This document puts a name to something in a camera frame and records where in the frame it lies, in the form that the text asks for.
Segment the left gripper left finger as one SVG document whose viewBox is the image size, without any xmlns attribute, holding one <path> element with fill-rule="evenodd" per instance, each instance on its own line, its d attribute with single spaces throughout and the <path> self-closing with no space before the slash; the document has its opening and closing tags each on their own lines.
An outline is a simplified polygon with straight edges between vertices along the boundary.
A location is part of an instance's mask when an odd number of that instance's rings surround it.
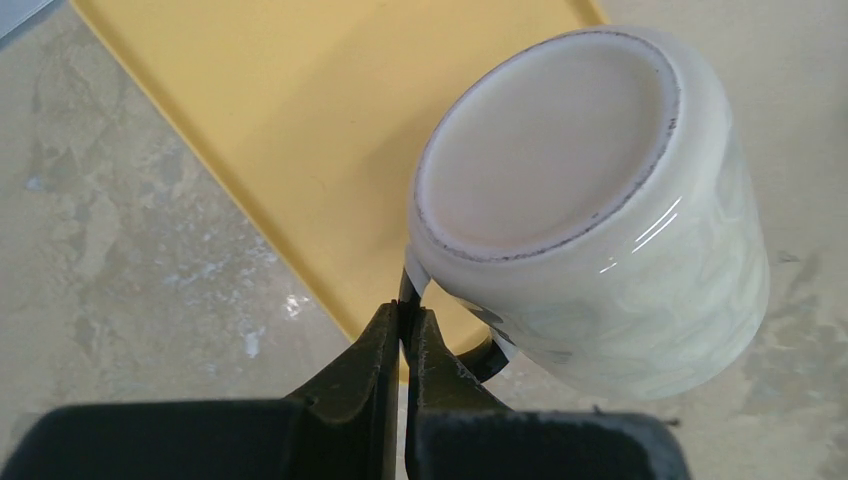
<svg viewBox="0 0 848 480">
<path fill-rule="evenodd" d="M 5 479 L 391 479 L 396 302 L 301 387 L 277 399 L 72 405 L 41 417 Z"/>
</svg>

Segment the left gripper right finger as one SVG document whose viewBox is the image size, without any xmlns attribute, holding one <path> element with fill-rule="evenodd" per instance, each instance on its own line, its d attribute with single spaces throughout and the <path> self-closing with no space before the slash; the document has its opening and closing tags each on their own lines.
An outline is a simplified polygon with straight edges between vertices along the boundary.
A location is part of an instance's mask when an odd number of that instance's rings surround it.
<svg viewBox="0 0 848 480">
<path fill-rule="evenodd" d="M 688 479 L 671 422 L 633 412 L 514 410 L 484 381 L 507 364 L 486 340 L 454 355 L 433 311 L 408 308 L 405 466 L 412 479 Z"/>
</svg>

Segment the cream white mug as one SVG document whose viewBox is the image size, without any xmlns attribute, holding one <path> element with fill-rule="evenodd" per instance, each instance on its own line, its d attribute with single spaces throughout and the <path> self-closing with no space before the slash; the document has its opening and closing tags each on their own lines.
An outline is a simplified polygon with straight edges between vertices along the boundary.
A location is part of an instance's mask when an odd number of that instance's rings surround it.
<svg viewBox="0 0 848 480">
<path fill-rule="evenodd" d="M 529 47 L 447 111 L 416 165 L 404 272 L 590 395 L 657 399 L 729 367 L 766 314 L 751 176 L 714 69 L 601 26 Z"/>
</svg>

